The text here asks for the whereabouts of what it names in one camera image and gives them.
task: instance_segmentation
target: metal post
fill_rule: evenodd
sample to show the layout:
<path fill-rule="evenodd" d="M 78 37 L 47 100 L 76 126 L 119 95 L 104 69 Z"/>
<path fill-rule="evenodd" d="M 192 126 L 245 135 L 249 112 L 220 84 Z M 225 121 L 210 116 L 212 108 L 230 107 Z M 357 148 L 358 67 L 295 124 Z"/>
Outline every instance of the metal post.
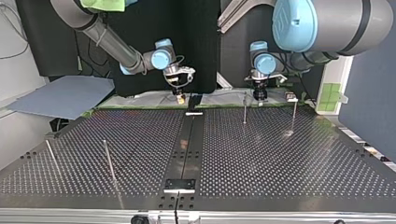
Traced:
<path fill-rule="evenodd" d="M 247 116 L 248 116 L 248 94 L 245 92 L 245 97 L 244 97 L 244 124 L 247 123 Z"/>
<path fill-rule="evenodd" d="M 107 161 L 108 161 L 108 166 L 110 167 L 111 176 L 113 177 L 114 181 L 117 181 L 116 174 L 114 173 L 114 169 L 113 169 L 113 162 L 111 161 L 110 151 L 108 150 L 108 145 L 107 145 L 107 141 L 106 140 L 103 140 L 103 146 L 105 148 Z"/>
<path fill-rule="evenodd" d="M 53 151 L 52 151 L 52 146 L 50 145 L 50 141 L 46 140 L 46 143 L 47 143 L 47 147 L 49 148 L 50 156 L 52 157 L 53 160 L 56 160 L 55 154 L 53 154 Z"/>
<path fill-rule="evenodd" d="M 296 118 L 296 113 L 297 113 L 297 104 L 298 102 L 294 103 L 294 110 L 293 110 L 293 120 Z"/>

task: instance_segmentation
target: cable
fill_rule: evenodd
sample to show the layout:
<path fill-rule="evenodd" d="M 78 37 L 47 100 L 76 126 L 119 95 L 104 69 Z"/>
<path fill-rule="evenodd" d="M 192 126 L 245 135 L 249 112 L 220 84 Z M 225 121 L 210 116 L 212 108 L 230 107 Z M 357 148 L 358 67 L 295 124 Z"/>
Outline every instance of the cable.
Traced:
<path fill-rule="evenodd" d="M 29 49 L 29 44 L 26 45 L 26 47 L 25 47 L 25 49 L 23 51 L 21 51 L 21 52 L 19 52 L 17 54 L 14 54 L 14 55 L 7 56 L 7 57 L 1 57 L 0 60 L 18 57 L 18 56 L 22 55 L 24 52 L 26 52 L 28 49 Z"/>
<path fill-rule="evenodd" d="M 299 74 L 297 74 L 297 76 L 300 79 L 301 84 L 303 85 L 303 88 L 304 88 L 304 91 L 306 92 L 306 95 L 308 95 L 308 97 L 310 98 L 312 104 L 314 104 L 314 106 L 317 107 L 317 103 L 314 102 L 314 98 L 311 97 L 311 95 L 309 94 L 309 92 L 308 92 L 308 90 L 307 90 L 307 88 L 306 88 L 306 86 L 305 86 L 305 84 L 303 82 L 302 74 L 299 73 Z"/>
<path fill-rule="evenodd" d="M 104 66 L 105 64 L 108 63 L 108 59 L 106 59 L 103 63 L 98 63 L 97 61 L 95 61 L 95 60 L 93 59 L 93 57 L 91 56 L 91 42 L 92 42 L 92 40 L 89 38 L 89 41 L 88 41 L 88 57 L 90 58 L 90 60 L 91 60 L 94 64 L 96 64 L 96 65 L 98 65 L 98 66 Z"/>
<path fill-rule="evenodd" d="M 4 3 L 4 2 L 0 2 L 0 7 L 8 8 L 8 9 L 12 12 L 12 14 L 14 14 L 14 16 L 18 19 L 18 24 L 20 25 L 21 31 L 19 31 L 19 30 L 17 29 L 17 27 L 15 27 L 14 23 L 12 23 L 12 21 L 9 19 L 9 17 L 7 16 L 7 14 L 4 13 L 4 11 L 2 10 L 4 17 L 6 18 L 6 20 L 8 21 L 8 23 L 12 26 L 12 28 L 15 30 L 15 32 L 18 34 L 18 36 L 20 36 L 24 41 L 27 42 L 26 33 L 25 33 L 24 30 L 23 30 L 23 25 L 22 25 L 22 22 L 21 22 L 21 18 L 20 18 L 20 16 L 18 15 L 17 11 L 15 11 L 14 8 L 12 8 L 11 6 L 7 5 L 7 4 Z"/>
<path fill-rule="evenodd" d="M 14 31 L 18 34 L 18 36 L 19 36 L 20 38 L 22 38 L 22 39 L 26 42 L 26 47 L 24 48 L 23 51 L 21 51 L 21 52 L 19 52 L 19 53 L 16 53 L 16 54 L 13 54 L 13 55 L 10 55 L 10 56 L 0 57 L 0 60 L 15 58 L 15 57 L 18 57 L 18 56 L 22 55 L 23 53 L 25 53 L 25 52 L 29 49 L 29 43 L 28 43 L 28 41 L 27 41 L 26 33 L 25 33 L 24 30 L 23 30 L 21 18 L 20 18 L 20 16 L 18 15 L 17 11 L 15 11 L 14 8 L 12 8 L 11 6 L 7 5 L 7 4 L 4 3 L 4 2 L 0 2 L 0 7 L 8 8 L 8 9 L 12 12 L 12 14 L 14 14 L 14 16 L 18 19 L 18 23 L 19 23 L 19 25 L 20 25 L 21 31 L 19 31 L 19 30 L 17 29 L 17 27 L 15 27 L 14 23 L 12 23 L 12 21 L 9 19 L 8 15 L 7 15 L 3 10 L 1 10 L 1 12 L 2 12 L 4 18 L 5 18 L 5 19 L 7 20 L 7 22 L 11 25 L 12 29 L 14 29 Z"/>

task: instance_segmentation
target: gray panel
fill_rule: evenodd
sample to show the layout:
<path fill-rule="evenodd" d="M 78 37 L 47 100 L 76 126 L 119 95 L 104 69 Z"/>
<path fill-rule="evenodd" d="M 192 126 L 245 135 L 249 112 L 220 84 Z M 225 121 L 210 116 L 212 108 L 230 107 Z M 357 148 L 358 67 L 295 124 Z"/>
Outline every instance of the gray panel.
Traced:
<path fill-rule="evenodd" d="M 396 2 L 389 1 L 393 10 Z M 378 47 L 355 56 L 340 121 L 359 137 L 396 161 L 396 95 L 394 64 L 396 26 Z"/>
<path fill-rule="evenodd" d="M 162 199 L 163 186 L 182 120 L 182 110 L 95 112 L 52 141 L 56 161 L 41 148 L 2 171 L 0 207 L 173 208 L 174 202 L 159 206 L 168 200 L 169 195 Z"/>
<path fill-rule="evenodd" d="M 189 149 L 202 154 L 193 209 L 396 212 L 395 173 L 311 109 L 292 111 L 249 109 L 245 125 L 243 109 L 206 110 Z"/>
<path fill-rule="evenodd" d="M 113 89 L 113 81 L 105 78 L 62 77 L 7 108 L 52 118 L 77 119 L 98 105 Z"/>

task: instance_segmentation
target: small object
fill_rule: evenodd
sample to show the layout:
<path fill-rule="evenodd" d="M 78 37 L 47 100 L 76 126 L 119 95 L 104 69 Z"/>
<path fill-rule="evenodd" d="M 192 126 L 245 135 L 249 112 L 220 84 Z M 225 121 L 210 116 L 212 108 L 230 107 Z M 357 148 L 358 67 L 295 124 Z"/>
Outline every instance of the small object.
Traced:
<path fill-rule="evenodd" d="M 149 224 L 148 217 L 134 216 L 131 219 L 131 224 Z"/>
<path fill-rule="evenodd" d="M 381 157 L 380 159 L 381 161 L 387 162 L 387 161 L 391 161 L 390 159 L 388 159 L 387 157 Z"/>
<path fill-rule="evenodd" d="M 186 95 L 185 94 L 179 94 L 177 95 L 177 102 L 180 105 L 184 105 L 186 103 Z"/>
<path fill-rule="evenodd" d="M 111 161 L 110 151 L 108 150 L 108 145 L 107 145 L 107 141 L 106 140 L 103 140 L 103 146 L 105 148 L 105 152 L 106 152 L 108 166 L 110 168 L 111 176 L 113 177 L 114 181 L 117 181 L 116 174 L 114 173 L 114 169 L 113 169 L 113 162 Z"/>
<path fill-rule="evenodd" d="M 50 141 L 49 141 L 49 140 L 46 140 L 46 143 L 47 143 L 47 147 L 49 148 L 49 153 L 50 153 L 52 159 L 53 159 L 53 160 L 56 160 L 55 154 L 53 154 L 52 147 L 51 147 L 51 145 L 50 145 Z"/>
<path fill-rule="evenodd" d="M 285 92 L 285 98 L 286 98 L 286 101 L 289 103 L 298 102 L 296 94 L 294 94 L 294 92 L 291 92 L 291 91 Z"/>
<path fill-rule="evenodd" d="M 195 193 L 194 179 L 168 179 L 165 184 L 165 193 Z"/>
<path fill-rule="evenodd" d="M 334 222 L 334 224 L 346 224 L 344 220 L 338 219 Z"/>

